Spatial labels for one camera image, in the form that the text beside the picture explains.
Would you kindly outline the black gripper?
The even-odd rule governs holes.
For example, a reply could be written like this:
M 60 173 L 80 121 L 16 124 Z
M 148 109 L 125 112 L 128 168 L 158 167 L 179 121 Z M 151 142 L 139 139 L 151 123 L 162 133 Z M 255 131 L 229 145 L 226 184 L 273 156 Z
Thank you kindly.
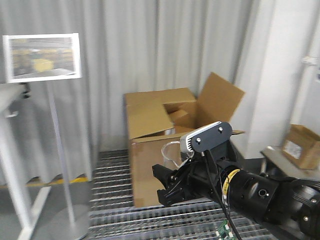
M 160 164 L 152 166 L 153 176 L 165 188 L 156 191 L 158 201 L 165 207 L 206 197 L 227 200 L 232 181 L 241 172 L 237 155 L 230 140 L 194 156 L 178 170 Z

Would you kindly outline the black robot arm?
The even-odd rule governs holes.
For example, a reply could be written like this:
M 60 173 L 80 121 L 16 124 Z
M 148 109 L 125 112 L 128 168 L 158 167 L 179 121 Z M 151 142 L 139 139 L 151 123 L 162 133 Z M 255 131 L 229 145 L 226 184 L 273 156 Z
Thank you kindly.
M 156 164 L 152 171 L 163 184 L 157 195 L 166 207 L 208 198 L 218 203 L 225 214 L 235 211 L 280 240 L 320 237 L 320 183 L 243 170 L 230 141 L 196 152 L 179 169 Z

